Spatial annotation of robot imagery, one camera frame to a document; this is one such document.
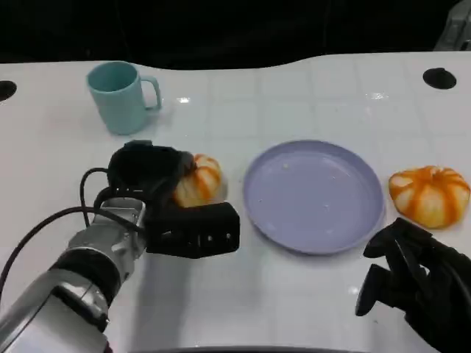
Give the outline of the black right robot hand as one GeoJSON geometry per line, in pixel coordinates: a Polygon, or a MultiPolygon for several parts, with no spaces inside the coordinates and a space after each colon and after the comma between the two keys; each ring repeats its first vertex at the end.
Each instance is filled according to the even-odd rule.
{"type": "Polygon", "coordinates": [[[377,232],[363,255],[370,266],[355,306],[366,315],[380,302],[405,313],[409,326],[439,352],[470,351],[470,259],[403,219],[377,232]]]}

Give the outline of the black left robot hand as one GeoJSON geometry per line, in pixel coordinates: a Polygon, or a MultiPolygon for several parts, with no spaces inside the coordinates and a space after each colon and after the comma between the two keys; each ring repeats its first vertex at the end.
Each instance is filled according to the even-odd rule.
{"type": "Polygon", "coordinates": [[[167,208],[178,183],[195,168],[194,156],[187,151],[132,140],[110,158],[105,198],[137,199],[157,216],[167,208]]]}

